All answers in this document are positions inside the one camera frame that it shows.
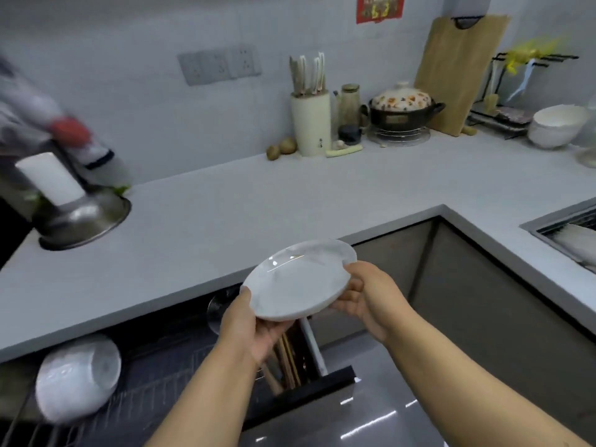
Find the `gray cabinet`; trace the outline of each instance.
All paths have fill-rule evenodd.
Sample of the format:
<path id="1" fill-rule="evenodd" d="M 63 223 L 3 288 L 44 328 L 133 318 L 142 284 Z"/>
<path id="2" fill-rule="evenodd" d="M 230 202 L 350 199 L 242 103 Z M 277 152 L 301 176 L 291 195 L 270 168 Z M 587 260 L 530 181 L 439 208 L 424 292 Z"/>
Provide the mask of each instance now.
<path id="1" fill-rule="evenodd" d="M 412 306 L 488 372 L 596 445 L 596 345 L 446 225 Z"/>
<path id="2" fill-rule="evenodd" d="M 358 254 L 358 260 L 377 265 L 388 273 L 404 295 L 407 295 L 412 287 L 431 225 L 432 222 L 429 221 L 357 245 L 354 249 Z M 313 315 L 310 325 L 320 346 L 365 329 L 357 318 L 333 309 L 325 309 Z"/>

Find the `red poster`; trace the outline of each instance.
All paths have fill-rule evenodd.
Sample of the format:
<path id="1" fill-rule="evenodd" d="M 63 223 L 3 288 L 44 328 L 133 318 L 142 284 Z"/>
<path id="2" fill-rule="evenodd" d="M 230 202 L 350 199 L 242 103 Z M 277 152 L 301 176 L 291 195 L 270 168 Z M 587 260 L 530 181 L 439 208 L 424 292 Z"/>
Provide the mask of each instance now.
<path id="1" fill-rule="evenodd" d="M 356 23 L 382 22 L 388 18 L 401 18 L 405 0 L 358 0 Z"/>

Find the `wooden cutting board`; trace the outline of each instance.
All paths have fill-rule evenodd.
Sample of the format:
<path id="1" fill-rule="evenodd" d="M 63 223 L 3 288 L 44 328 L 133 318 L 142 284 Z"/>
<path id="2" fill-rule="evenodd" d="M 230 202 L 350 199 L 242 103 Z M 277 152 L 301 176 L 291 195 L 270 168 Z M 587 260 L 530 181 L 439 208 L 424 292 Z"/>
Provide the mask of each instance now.
<path id="1" fill-rule="evenodd" d="M 447 107 L 428 127 L 452 136 L 461 134 L 509 21 L 506 15 L 487 15 L 469 29 L 458 29 L 449 17 L 434 21 L 414 87 Z"/>

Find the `stainless steel sink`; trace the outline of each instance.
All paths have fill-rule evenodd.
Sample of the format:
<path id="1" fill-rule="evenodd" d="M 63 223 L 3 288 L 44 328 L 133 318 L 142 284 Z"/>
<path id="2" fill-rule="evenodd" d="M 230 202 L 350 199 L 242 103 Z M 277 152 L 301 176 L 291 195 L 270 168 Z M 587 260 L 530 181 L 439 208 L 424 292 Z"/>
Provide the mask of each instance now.
<path id="1" fill-rule="evenodd" d="M 574 255 L 572 252 L 553 241 L 556 233 L 567 224 L 575 224 L 596 230 L 596 198 L 548 214 L 534 221 L 530 221 L 529 223 L 522 224 L 520 227 L 531 233 L 534 237 L 539 238 L 556 250 L 570 257 L 584 268 L 592 271 L 592 273 L 596 273 L 595 266 L 585 262 L 577 255 Z"/>

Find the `dishwasher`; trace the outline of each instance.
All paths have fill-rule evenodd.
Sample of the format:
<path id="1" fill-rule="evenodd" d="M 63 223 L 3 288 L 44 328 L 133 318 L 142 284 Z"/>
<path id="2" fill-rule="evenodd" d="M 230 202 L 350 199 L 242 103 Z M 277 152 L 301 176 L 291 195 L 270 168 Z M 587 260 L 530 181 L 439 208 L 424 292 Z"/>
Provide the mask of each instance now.
<path id="1" fill-rule="evenodd" d="M 32 387 L 20 411 L 0 420 L 0 447 L 141 447 L 218 339 L 210 326 L 210 303 L 231 301 L 239 290 L 240 285 L 234 285 L 100 331 L 118 345 L 122 356 L 119 383 L 108 403 L 68 426 L 27 421 L 20 416 L 34 399 Z M 288 436 L 302 436 L 346 411 L 340 402 L 352 396 L 352 367 L 327 373 L 306 318 L 294 323 L 287 338 L 299 385 L 276 396 L 259 369 L 242 427 L 242 446 L 265 438 L 281 443 Z M 19 360 L 39 365 L 46 353 Z"/>

